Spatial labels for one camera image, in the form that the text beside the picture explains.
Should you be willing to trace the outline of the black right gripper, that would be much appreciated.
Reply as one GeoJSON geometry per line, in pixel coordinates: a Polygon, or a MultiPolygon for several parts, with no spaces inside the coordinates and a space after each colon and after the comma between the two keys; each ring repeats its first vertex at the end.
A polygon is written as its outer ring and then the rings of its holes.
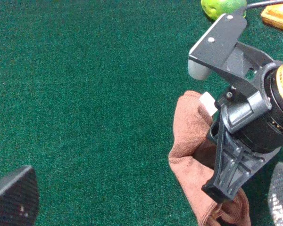
{"type": "Polygon", "coordinates": [[[283,97],[276,81],[283,63],[268,63],[248,80],[216,69],[233,87],[215,102],[219,114],[207,138],[216,144],[205,164],[214,169],[202,190],[218,204],[232,201],[238,190],[283,146],[283,97]]]}

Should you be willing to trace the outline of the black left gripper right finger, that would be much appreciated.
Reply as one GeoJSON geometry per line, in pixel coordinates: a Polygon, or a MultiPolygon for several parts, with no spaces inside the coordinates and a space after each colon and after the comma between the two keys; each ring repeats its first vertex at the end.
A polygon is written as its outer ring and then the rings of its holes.
{"type": "Polygon", "coordinates": [[[268,207],[276,226],[283,226],[283,162],[276,164],[268,191],[268,207]]]}

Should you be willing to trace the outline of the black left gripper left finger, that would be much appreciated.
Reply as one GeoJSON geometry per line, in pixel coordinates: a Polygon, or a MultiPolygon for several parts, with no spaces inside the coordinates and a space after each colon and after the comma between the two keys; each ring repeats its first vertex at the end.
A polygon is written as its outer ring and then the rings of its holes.
{"type": "Polygon", "coordinates": [[[33,226],[39,213],[36,173],[23,165],[0,179],[0,226],[33,226]]]}

